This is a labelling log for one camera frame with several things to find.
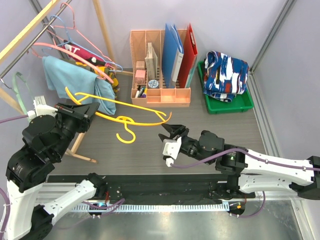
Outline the yellow hanger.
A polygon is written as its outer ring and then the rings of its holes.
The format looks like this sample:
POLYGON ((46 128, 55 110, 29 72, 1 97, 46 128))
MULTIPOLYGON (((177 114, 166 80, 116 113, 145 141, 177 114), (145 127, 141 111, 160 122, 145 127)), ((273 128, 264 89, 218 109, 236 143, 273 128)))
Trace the yellow hanger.
POLYGON ((103 113, 99 110, 97 110, 95 112, 95 115, 100 118, 103 118, 105 120, 112 121, 112 122, 119 123, 119 124, 123 125, 124 130, 131 136, 130 139, 124 139, 121 137, 120 133, 116 133, 116 138, 123 144, 132 144, 136 141, 136 138, 137 138, 136 134, 133 130, 130 129, 130 126, 138 126, 138 127, 160 126, 161 124, 167 123, 172 118, 172 115, 173 115, 172 112, 165 113, 161 110, 147 108, 147 107, 135 105, 132 103, 118 101, 118 100, 114 100, 114 99, 110 99, 110 98, 106 98, 106 97, 102 97, 102 96, 98 96, 98 95, 94 95, 94 94, 89 94, 89 93, 85 93, 85 92, 72 93, 67 86, 64 88, 64 90, 65 90, 67 96, 70 97, 70 99, 76 105, 81 105, 83 103, 83 101, 85 101, 87 99, 94 99, 94 100, 99 100, 101 102, 109 102, 109 103, 115 104, 115 106, 116 106, 116 114, 115 115, 109 115, 109 114, 103 113), (133 110, 138 110, 138 112, 143 111, 143 112, 147 112, 149 114, 152 113, 158 117, 158 120, 154 121, 154 122, 147 122, 146 120, 137 121, 134 119, 133 116, 129 115, 128 113, 125 113, 124 111, 120 111, 120 113, 118 113, 118 107, 120 107, 120 106, 129 108, 129 109, 133 109, 133 110))

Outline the mint green hanger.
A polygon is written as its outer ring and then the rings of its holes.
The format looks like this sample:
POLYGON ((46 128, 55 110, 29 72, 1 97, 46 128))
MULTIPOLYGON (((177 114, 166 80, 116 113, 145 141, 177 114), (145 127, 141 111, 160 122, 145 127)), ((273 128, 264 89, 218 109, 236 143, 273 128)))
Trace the mint green hanger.
POLYGON ((15 93, 17 102, 22 110, 22 112, 27 115, 28 114, 28 110, 26 108, 25 102, 23 101, 22 95, 20 93, 20 88, 19 88, 19 84, 18 84, 18 79, 24 84, 24 86, 26 87, 27 91, 28 91, 28 95, 30 96, 31 102, 33 103, 34 100, 34 94, 32 92, 32 90, 30 89, 26 79, 24 78, 23 74, 19 71, 17 71, 16 73, 13 74, 12 76, 12 91, 15 93))

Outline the colourful patterned trousers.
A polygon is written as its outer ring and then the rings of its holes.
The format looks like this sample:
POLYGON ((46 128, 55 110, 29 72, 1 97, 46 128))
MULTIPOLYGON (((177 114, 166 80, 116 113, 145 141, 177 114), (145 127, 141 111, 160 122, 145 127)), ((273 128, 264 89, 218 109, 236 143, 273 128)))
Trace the colourful patterned trousers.
POLYGON ((218 51, 209 51, 204 59, 203 93, 221 102, 231 103, 247 90, 249 65, 246 61, 218 51))

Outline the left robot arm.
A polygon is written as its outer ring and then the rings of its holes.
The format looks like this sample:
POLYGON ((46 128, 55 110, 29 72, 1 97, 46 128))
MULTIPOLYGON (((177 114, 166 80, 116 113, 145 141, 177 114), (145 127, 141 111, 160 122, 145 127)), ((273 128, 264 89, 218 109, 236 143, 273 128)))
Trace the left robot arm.
POLYGON ((80 105, 37 105, 28 112, 29 125, 22 131, 23 147, 7 163, 7 190, 0 237, 3 240, 42 240, 66 213, 79 203, 101 200, 107 182, 90 173, 63 196, 44 204, 37 197, 55 164, 62 160, 77 133, 90 128, 97 102, 80 105))

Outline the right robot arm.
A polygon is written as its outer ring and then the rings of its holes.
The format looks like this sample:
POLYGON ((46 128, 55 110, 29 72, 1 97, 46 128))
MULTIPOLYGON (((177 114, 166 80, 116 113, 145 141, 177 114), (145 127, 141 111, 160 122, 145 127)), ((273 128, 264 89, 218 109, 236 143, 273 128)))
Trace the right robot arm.
POLYGON ((320 198, 320 158, 287 159, 225 143, 224 138, 203 130, 199 139, 188 136, 181 124, 162 124, 168 136, 159 134, 167 167, 188 169, 214 166, 227 175, 223 193, 231 198, 255 192, 290 192, 307 200, 320 198))

